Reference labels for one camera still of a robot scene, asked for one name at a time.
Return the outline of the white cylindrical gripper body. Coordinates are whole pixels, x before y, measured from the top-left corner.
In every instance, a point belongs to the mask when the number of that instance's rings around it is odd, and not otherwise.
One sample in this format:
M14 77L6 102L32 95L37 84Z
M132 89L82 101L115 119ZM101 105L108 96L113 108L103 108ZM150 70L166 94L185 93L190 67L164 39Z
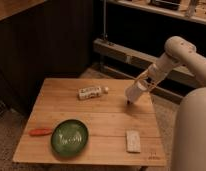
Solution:
M137 81L126 89L125 95L129 102L136 102L147 90L148 86L145 83Z

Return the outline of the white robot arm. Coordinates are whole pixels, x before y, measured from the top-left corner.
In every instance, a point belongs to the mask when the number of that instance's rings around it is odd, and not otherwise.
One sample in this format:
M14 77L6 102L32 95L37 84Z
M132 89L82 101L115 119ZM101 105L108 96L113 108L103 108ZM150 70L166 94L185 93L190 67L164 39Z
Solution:
M164 53L134 80L125 96L128 103L135 103L181 65L187 67L201 87L188 93L180 103L170 171L206 171L206 58L197 53L194 44L179 36L168 38Z

